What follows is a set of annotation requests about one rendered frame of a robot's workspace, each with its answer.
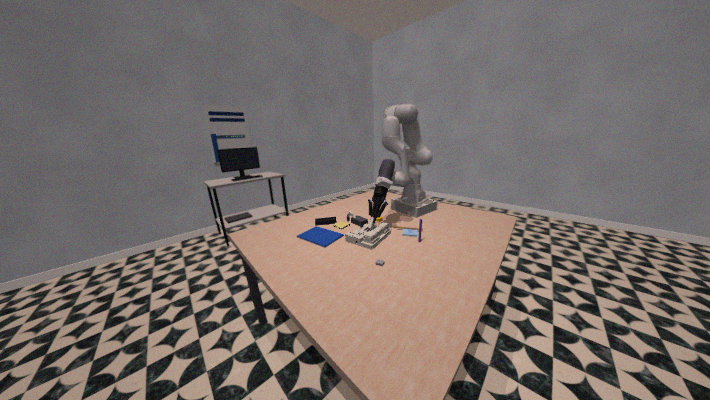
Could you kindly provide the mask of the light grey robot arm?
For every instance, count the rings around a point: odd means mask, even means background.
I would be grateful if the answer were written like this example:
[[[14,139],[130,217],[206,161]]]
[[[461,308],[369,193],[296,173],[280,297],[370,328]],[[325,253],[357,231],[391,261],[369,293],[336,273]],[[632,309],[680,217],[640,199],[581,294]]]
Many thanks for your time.
[[[417,169],[416,165],[428,165],[433,158],[431,151],[425,147],[421,139],[419,121],[417,118],[418,110],[416,106],[412,104],[395,105],[388,107],[384,112],[384,116],[386,120],[383,121],[382,144],[387,150],[398,155],[401,171],[394,171],[395,162],[393,160],[383,160],[375,186],[383,186],[387,189],[389,189],[391,185],[403,187],[402,202],[408,204],[422,204],[427,201],[428,198],[426,192],[421,188],[421,172]],[[416,122],[414,124],[409,124],[415,121],[415,119]],[[404,142],[411,149],[406,148],[401,141],[400,124],[402,124]],[[383,180],[383,178],[387,180]],[[411,183],[409,179],[411,179]],[[391,182],[389,182],[389,180]]]

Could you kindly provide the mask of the beige telephone handset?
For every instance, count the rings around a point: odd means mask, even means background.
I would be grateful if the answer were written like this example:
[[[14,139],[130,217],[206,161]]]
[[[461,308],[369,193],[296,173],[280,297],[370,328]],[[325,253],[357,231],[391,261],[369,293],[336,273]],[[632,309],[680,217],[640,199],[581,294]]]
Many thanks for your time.
[[[373,230],[371,230],[370,232],[368,232],[368,233],[365,235],[365,239],[366,239],[366,240],[370,240],[370,241],[375,240],[375,239],[378,237],[378,235],[379,235],[381,232],[387,230],[388,227],[389,227],[389,224],[388,224],[388,223],[382,222],[382,223],[379,224],[375,229],[373,229]]]

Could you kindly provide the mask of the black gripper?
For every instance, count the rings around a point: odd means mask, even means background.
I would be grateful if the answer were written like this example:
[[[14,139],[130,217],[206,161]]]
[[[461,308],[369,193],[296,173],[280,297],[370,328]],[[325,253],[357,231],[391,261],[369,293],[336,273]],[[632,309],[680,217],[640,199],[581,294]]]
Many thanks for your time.
[[[385,201],[388,189],[383,186],[375,186],[374,195],[369,202],[369,215],[371,216],[369,228],[373,229],[376,218],[380,217],[388,203]],[[372,209],[373,203],[373,209]],[[381,206],[382,205],[382,206]],[[381,208],[380,208],[381,207]],[[380,209],[380,210],[379,210]]]

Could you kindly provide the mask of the beige desk phone body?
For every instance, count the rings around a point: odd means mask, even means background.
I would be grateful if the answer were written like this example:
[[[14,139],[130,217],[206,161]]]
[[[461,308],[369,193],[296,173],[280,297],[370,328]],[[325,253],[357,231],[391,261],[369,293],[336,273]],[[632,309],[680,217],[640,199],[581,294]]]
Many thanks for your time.
[[[377,226],[374,225],[373,229],[375,229],[376,227]],[[368,248],[368,249],[374,249],[381,241],[383,241],[391,233],[391,229],[388,227],[387,230],[380,233],[378,235],[378,237],[373,241],[366,240],[365,235],[373,229],[369,228],[369,224],[365,224],[365,225],[361,226],[360,228],[358,228],[357,230],[355,230],[354,232],[346,233],[345,234],[345,241],[365,247],[365,248]],[[380,238],[379,238],[379,236],[380,236]]]

